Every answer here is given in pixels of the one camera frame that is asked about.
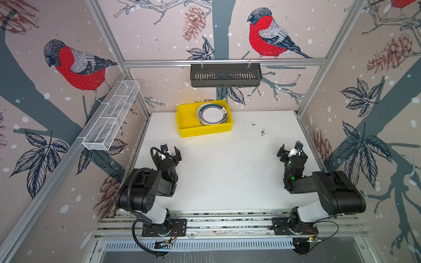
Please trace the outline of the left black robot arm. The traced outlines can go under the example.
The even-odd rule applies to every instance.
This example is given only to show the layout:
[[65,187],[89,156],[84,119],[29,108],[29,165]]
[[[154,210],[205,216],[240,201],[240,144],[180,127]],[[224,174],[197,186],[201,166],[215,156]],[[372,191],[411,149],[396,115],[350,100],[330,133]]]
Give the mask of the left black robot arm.
[[152,147],[150,155],[156,169],[135,168],[120,187],[115,205],[118,209],[130,212],[144,226],[168,232],[171,216],[167,208],[156,201],[157,196],[173,197],[179,176],[176,167],[182,160],[179,149],[172,155],[166,144]]

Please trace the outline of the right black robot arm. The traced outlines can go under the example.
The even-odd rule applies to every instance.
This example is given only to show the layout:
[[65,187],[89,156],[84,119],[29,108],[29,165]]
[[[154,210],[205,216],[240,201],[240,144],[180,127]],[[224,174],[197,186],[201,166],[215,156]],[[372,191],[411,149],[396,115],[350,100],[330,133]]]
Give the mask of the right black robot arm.
[[304,227],[323,219],[366,210],[364,197],[344,172],[312,172],[311,176],[303,174],[308,156],[300,141],[290,151],[281,146],[277,157],[284,163],[286,191],[290,194],[318,194],[317,200],[291,210],[288,225],[292,231],[302,232]]

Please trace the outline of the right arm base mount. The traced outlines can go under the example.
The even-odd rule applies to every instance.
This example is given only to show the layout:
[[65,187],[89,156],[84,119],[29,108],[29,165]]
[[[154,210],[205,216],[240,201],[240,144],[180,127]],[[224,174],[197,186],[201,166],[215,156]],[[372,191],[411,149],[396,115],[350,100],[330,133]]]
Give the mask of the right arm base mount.
[[276,236],[311,236],[319,234],[315,223],[304,223],[299,219],[291,221],[290,218],[286,217],[272,218],[271,222],[272,227],[270,229],[274,231]]

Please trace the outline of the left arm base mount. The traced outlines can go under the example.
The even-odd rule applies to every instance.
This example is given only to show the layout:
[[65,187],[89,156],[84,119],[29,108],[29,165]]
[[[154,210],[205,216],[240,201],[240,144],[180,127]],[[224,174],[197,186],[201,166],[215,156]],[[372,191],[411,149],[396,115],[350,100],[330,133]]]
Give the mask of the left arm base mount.
[[144,224],[142,237],[185,237],[186,219],[166,220],[163,224]]

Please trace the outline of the green rim plate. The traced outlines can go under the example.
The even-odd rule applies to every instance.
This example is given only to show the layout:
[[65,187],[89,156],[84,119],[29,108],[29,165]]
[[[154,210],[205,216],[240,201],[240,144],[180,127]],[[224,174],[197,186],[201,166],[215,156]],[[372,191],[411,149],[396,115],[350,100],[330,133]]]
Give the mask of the green rim plate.
[[224,106],[207,103],[198,107],[196,116],[203,126],[212,126],[226,123],[228,112]]

